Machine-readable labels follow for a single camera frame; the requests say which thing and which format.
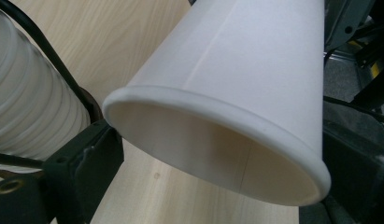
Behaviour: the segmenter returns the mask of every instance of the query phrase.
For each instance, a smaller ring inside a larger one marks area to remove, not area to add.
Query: black metal bracket
[[[382,122],[384,116],[373,111],[324,98],[322,158],[332,186],[323,201],[299,208],[300,224],[384,224]]]
[[[369,110],[384,105],[384,70],[361,90],[351,103]]]
[[[49,157],[39,179],[0,182],[0,223],[89,223],[122,162],[121,137],[97,121]]]

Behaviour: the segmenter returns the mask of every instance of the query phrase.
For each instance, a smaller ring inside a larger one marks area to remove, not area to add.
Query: wooden surface
[[[17,0],[99,104],[127,83],[189,10],[187,0]],[[92,223],[298,223],[297,207],[262,203],[182,173],[124,141]]]

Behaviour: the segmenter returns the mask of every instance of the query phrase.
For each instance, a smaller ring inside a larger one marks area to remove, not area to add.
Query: white paper cup
[[[0,13],[0,153],[44,161],[89,121],[58,72]],[[0,169],[37,171],[6,165]]]
[[[321,200],[324,1],[199,0],[104,117],[191,175],[270,203]]]

